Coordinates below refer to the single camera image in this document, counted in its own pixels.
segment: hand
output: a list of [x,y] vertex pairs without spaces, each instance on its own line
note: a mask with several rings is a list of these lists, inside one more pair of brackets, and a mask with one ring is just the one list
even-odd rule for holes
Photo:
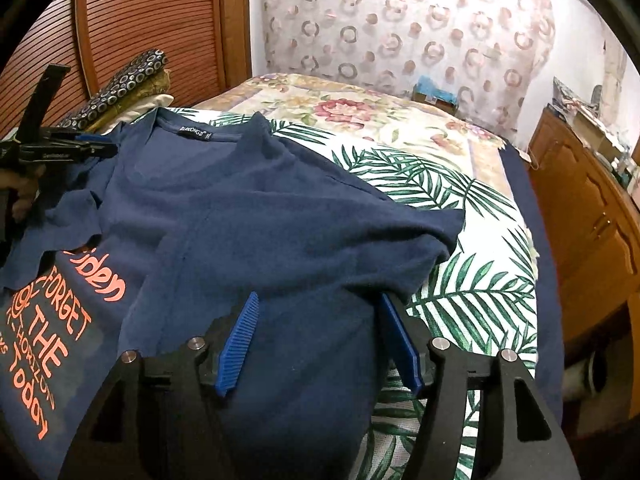
[[0,189],[15,189],[18,200],[11,209],[16,222],[22,222],[27,216],[38,192],[38,179],[44,174],[44,166],[29,167],[26,175],[11,170],[0,170]]

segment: white fabric with green leaves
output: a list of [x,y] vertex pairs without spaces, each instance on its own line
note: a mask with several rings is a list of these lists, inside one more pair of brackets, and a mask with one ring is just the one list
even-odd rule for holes
[[[250,116],[170,108],[193,121],[223,126]],[[271,120],[274,135],[289,137],[388,194],[422,209],[466,213],[458,246],[433,269],[408,307],[434,336],[468,351],[515,350],[532,375],[537,357],[534,253],[513,201],[487,184],[429,159],[365,139],[305,124]],[[456,480],[471,476],[478,434],[479,393],[469,392]],[[412,398],[391,367],[350,478],[399,480],[415,443],[425,402]]]

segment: graphic print on shirt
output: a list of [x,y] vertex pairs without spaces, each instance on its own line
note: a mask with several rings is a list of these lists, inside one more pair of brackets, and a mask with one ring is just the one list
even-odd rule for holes
[[[104,295],[102,300],[120,300],[126,286],[123,279],[104,265],[109,255],[98,259],[92,255],[95,249],[85,252],[63,254],[71,256],[68,259],[71,269],[95,292]],[[4,313],[4,326],[0,326],[0,369],[9,374],[8,383],[15,388],[33,421],[39,440],[47,436],[50,416],[56,409],[52,392],[55,388],[51,383],[65,362],[73,358],[78,342],[91,331],[91,313],[82,305],[71,283],[78,287],[77,278],[67,275],[65,279],[53,265],[49,272],[12,296]]]

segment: white cylindrical object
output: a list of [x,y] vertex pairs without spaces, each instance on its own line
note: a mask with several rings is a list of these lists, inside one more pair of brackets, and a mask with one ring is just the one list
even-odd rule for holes
[[607,383],[607,360],[603,351],[591,355],[564,371],[562,400],[570,402],[599,394]]

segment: navy blue t-shirt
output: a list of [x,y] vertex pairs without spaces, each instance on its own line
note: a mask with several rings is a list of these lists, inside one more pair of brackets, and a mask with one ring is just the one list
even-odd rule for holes
[[0,270],[0,408],[29,464],[56,478],[121,352],[174,350],[251,289],[260,318],[220,414],[241,477],[345,476],[386,371],[367,298],[407,300],[463,212],[397,204],[259,114],[214,128],[158,109],[111,137],[114,159],[43,183]]

